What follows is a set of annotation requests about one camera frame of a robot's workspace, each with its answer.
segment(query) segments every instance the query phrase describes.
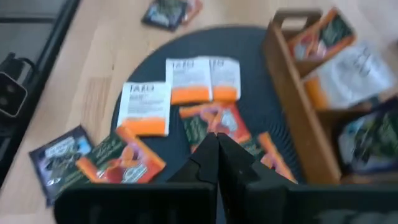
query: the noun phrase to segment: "black round mat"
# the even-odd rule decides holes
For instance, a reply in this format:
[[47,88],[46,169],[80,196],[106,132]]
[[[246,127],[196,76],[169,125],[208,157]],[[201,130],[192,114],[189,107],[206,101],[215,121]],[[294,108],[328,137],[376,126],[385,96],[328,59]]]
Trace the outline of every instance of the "black round mat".
[[[167,58],[189,58],[200,55],[225,56],[239,60],[241,65],[241,99],[239,112],[251,134],[268,131],[273,142],[299,182],[304,182],[284,114],[272,80],[268,75],[261,42],[266,30],[259,27],[220,27],[194,32],[177,38],[148,56],[132,73],[130,82],[165,81]],[[111,130],[116,128],[120,96],[116,102]],[[170,134],[167,138],[142,138],[167,163],[156,181],[171,177],[190,156],[188,140],[178,114],[178,106],[170,111]]]

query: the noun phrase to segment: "black device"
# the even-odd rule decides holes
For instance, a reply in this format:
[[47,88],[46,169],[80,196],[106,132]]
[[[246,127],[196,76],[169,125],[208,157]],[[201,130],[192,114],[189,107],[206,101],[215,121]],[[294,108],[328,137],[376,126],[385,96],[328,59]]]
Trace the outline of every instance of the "black device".
[[28,91],[24,86],[29,82],[20,80],[25,65],[35,72],[35,65],[27,58],[16,58],[14,53],[9,53],[0,64],[0,121],[5,122],[16,118],[25,103]]
[[66,223],[215,223],[217,180],[227,223],[398,223],[394,186],[297,185],[225,134],[209,134],[163,184],[66,190],[55,219]]

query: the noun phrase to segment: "wooden organizer compartment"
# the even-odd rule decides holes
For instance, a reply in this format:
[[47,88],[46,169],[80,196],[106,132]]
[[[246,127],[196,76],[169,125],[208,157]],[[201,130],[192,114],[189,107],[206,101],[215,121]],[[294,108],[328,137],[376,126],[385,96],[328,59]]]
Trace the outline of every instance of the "wooden organizer compartment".
[[[365,183],[367,177],[343,176],[337,149],[332,145],[331,130],[338,121],[361,116],[367,110],[315,110],[301,78],[324,61],[296,61],[287,46],[287,40],[318,22],[321,16],[318,9],[278,11],[268,26],[262,51],[308,183]],[[302,30],[282,29],[283,21],[291,18],[307,18],[307,22]]]

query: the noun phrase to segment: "light wood surface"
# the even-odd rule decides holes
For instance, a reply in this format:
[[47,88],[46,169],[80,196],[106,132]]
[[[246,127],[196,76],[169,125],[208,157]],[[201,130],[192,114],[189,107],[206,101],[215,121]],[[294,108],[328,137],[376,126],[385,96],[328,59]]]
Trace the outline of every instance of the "light wood surface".
[[223,24],[266,26],[279,7],[338,6],[360,39],[398,73],[396,0],[204,0],[188,27],[169,33],[143,27],[150,0],[82,0],[35,115],[0,192],[0,223],[54,223],[28,152],[80,123],[95,143],[108,133],[123,82],[156,48],[198,29]]

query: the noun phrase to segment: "wooden box handle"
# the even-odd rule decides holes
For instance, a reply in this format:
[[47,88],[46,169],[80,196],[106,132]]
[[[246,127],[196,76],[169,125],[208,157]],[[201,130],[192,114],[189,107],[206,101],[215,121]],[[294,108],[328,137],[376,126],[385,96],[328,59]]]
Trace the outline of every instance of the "wooden box handle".
[[306,18],[307,21],[304,25],[304,29],[314,25],[316,22],[320,20],[322,17],[322,10],[320,9],[279,9],[272,23],[275,25],[282,27],[282,24],[286,19],[301,19]]

